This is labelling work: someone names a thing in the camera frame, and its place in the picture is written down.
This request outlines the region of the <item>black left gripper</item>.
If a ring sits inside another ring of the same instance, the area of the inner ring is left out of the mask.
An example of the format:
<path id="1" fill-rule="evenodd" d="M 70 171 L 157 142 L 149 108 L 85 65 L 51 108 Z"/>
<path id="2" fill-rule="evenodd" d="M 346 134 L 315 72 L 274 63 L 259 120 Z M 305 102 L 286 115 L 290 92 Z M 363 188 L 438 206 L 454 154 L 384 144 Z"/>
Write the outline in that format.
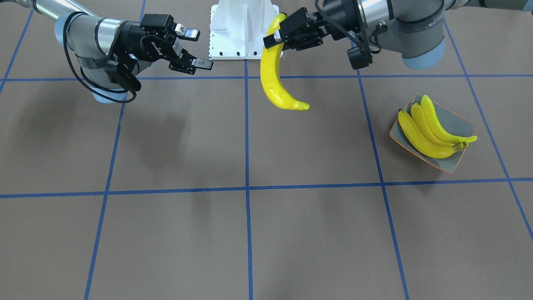
<path id="1" fill-rule="evenodd" d="M 354 32 L 360 39 L 359 8 L 356 0 L 324 0 L 322 11 L 347 32 Z M 325 21 L 318 13 L 309 13 L 302 7 L 279 22 L 279 29 L 267 34 L 263 44 L 267 48 L 284 42 L 283 51 L 302 51 L 321 46 L 325 37 Z"/>

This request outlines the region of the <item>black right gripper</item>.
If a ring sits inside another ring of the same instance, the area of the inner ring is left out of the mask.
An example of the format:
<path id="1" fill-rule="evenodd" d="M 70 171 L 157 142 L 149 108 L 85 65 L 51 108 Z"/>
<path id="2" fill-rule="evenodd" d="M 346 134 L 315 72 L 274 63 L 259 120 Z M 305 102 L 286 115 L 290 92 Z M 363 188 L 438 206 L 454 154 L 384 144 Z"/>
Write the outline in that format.
<path id="1" fill-rule="evenodd" d="M 110 58 L 115 61 L 131 59 L 155 62 L 169 61 L 168 68 L 175 72 L 194 75 L 196 70 L 212 70 L 211 59 L 198 58 L 181 50 L 175 54 L 175 38 L 198 41 L 200 31 L 176 23 L 171 15 L 145 14 L 140 22 L 123 21 L 113 35 Z"/>

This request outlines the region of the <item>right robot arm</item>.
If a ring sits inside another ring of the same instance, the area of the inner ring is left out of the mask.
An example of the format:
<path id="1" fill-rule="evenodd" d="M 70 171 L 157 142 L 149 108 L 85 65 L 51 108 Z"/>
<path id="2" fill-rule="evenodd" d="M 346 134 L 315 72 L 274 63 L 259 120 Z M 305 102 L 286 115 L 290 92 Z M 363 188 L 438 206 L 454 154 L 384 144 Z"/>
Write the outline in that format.
<path id="1" fill-rule="evenodd" d="M 141 90 L 138 74 L 158 60 L 170 70 L 194 75 L 213 61 L 195 57 L 180 45 L 198 41 L 200 31 L 171 15 L 145 14 L 139 22 L 102 17 L 74 0 L 17 0 L 55 21 L 55 36 L 73 76 L 104 104 L 127 104 Z"/>

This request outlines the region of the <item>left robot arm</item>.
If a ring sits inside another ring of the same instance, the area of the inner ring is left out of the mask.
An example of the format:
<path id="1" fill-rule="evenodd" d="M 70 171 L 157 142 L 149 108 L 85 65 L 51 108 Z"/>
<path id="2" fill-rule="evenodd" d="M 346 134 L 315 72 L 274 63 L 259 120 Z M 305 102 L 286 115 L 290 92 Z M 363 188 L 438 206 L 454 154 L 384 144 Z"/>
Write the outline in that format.
<path id="1" fill-rule="evenodd" d="M 443 20 L 449 10 L 471 6 L 532 12 L 531 0 L 324 0 L 316 11 L 304 7 L 283 15 L 279 28 L 268 33 L 264 46 L 306 50 L 348 38 L 354 44 L 348 58 L 354 70 L 368 67 L 381 50 L 400 53 L 412 70 L 438 63 L 445 51 Z"/>

